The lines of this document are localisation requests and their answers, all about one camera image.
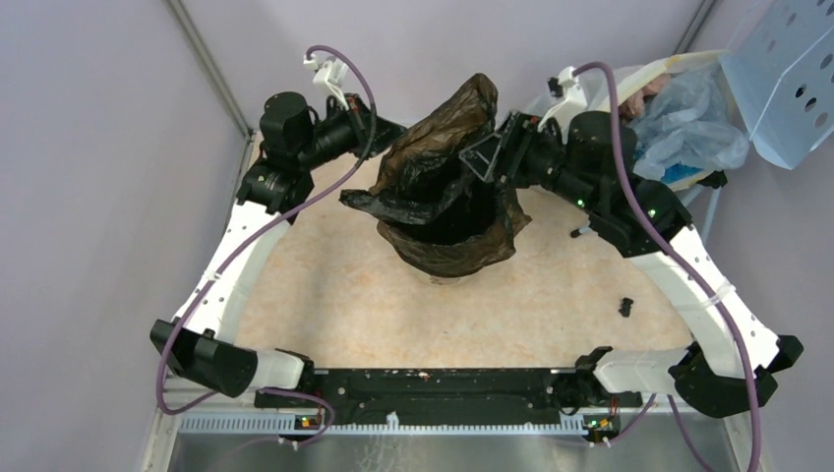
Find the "black trash bag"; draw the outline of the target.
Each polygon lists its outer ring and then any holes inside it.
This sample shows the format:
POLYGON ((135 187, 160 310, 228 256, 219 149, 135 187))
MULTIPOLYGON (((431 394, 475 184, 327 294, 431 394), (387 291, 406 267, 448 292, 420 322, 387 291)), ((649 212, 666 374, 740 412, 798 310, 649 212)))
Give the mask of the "black trash bag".
POLYGON ((499 92, 484 73, 397 138, 367 190, 343 190, 339 201, 380 221, 426 225, 462 193, 458 154, 496 126, 499 92))

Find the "black bin liner bag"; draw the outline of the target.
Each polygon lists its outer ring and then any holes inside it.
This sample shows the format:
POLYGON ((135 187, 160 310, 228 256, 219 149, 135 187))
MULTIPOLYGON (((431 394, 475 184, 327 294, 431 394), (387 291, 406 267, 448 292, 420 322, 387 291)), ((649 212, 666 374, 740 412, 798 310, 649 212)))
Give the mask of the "black bin liner bag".
POLYGON ((475 180, 433 221, 380 221, 377 231, 409 266, 459 278, 514 256, 515 238, 531 221, 515 189, 475 180))

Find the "white trash bin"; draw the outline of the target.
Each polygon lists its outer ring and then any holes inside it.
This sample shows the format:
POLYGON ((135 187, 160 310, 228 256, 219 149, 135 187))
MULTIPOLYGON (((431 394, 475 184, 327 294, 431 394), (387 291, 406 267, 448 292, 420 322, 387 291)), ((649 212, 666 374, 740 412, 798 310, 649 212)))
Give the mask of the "white trash bin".
POLYGON ((468 274, 464 276, 446 277, 432 275, 427 272, 416 270, 415 277, 421 282, 432 287, 452 287, 461 284, 466 284, 476 279, 478 273, 468 274))

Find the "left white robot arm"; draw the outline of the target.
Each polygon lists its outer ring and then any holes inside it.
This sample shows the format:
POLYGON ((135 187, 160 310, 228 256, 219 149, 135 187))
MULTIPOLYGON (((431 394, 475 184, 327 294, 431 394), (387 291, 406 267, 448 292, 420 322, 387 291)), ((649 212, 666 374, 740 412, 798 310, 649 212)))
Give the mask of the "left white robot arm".
POLYGON ((163 405, 165 378, 173 374, 210 394, 237 397, 276 387, 292 406, 309 403, 315 380, 311 360, 273 349, 235 345, 239 324, 255 282, 278 241, 297 215, 341 187, 359 167, 318 194, 313 170, 349 153, 374 157, 405 132, 379 117, 356 93, 329 97, 319 115, 304 95, 284 91, 268 98, 260 119, 262 141, 255 163, 234 197, 223 237, 201 281, 172 321, 158 320, 149 338, 160 354, 156 395, 163 405))

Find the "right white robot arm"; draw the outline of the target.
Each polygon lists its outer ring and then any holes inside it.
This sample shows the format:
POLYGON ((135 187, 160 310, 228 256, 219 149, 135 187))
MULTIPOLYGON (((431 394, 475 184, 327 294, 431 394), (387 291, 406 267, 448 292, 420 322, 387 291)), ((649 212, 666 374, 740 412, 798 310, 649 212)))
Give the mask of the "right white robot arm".
POLYGON ((604 111, 554 119, 517 111, 459 154, 487 183, 541 187, 587 214, 590 229, 666 296, 692 337, 685 347, 598 347, 575 364, 590 405, 621 393, 673 395, 724 418, 762 407, 779 372, 803 353, 794 336, 766 327, 707 253, 687 208, 666 185, 635 175, 633 130, 604 111))

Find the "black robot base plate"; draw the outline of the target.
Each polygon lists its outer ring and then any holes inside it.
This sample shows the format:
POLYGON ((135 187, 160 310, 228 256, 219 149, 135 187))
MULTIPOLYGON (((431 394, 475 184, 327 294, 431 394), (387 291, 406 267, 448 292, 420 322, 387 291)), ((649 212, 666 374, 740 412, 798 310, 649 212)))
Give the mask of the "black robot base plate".
POLYGON ((329 403, 338 426, 553 426, 582 408, 639 407, 636 392, 610 394, 572 369, 329 369, 300 391, 329 403))

